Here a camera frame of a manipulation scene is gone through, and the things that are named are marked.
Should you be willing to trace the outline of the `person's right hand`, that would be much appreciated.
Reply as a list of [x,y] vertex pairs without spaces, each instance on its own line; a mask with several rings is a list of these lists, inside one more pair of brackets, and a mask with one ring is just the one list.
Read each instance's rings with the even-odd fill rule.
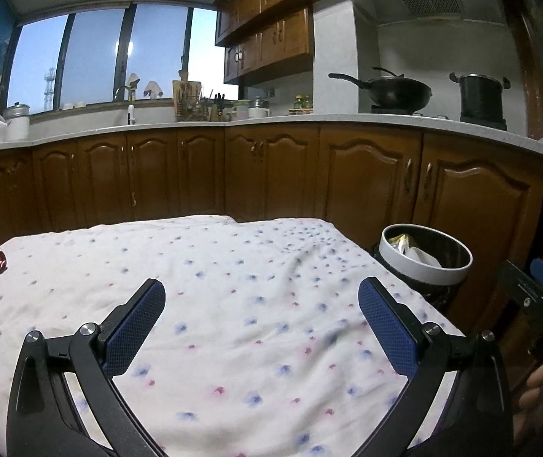
[[520,443],[543,428],[543,365],[535,369],[525,382],[513,416],[514,441]]

